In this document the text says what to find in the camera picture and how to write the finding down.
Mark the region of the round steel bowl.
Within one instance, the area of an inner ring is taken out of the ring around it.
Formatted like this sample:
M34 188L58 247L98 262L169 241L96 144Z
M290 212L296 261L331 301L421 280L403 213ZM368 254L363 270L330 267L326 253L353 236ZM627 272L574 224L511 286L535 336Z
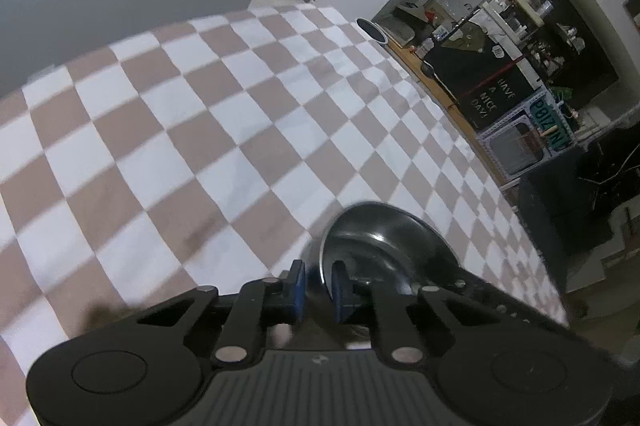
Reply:
M447 242L423 220L373 201L343 209L322 232L314 272L327 291L337 261L345 264L350 279L385 282L404 295L460 266Z

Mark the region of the checkered tablecloth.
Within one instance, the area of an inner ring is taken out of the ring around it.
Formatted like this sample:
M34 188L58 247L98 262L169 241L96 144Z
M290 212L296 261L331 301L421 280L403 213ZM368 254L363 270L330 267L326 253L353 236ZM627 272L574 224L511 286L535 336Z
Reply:
M1 420L101 313L278 275L352 203L424 219L465 269L555 320L560 296L438 99L331 7L143 32L1 99Z

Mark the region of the dark blue cushioned bench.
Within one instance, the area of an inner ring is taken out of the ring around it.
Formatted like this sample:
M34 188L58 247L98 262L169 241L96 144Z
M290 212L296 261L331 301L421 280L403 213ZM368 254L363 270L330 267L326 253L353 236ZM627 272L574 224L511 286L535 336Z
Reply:
M599 157L575 147L521 177L518 213L560 293L570 261L611 240L612 212L638 194L638 148Z

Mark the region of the poizon cardboard box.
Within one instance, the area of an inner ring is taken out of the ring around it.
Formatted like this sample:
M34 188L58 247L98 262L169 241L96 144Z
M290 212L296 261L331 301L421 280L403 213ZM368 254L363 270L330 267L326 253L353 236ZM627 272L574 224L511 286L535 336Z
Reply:
M576 145L570 125L546 87L501 116L477 140L506 181L519 179Z

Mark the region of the black have a nice day sign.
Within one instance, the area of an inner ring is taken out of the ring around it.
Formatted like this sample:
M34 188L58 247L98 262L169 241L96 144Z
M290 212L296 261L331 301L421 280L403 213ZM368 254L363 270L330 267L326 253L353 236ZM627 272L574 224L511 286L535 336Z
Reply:
M458 100L459 110L477 131L481 131L514 109L533 92L528 79L514 66L474 87L470 94L463 95Z

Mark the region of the dark grey trash bin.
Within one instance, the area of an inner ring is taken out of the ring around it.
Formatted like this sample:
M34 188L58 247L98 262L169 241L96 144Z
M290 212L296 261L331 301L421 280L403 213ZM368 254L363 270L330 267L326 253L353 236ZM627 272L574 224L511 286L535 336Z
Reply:
M373 41L377 42L380 45L388 44L388 36L385 31L375 22L366 19L366 18L358 18L356 20L357 26L360 27L361 30L372 38Z

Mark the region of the white shelf rack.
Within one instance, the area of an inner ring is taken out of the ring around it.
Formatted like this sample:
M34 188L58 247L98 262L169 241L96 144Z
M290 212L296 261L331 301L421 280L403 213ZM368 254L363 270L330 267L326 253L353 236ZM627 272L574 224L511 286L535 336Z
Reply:
M522 45L539 28L553 9L549 0L490 0L482 9L516 45Z

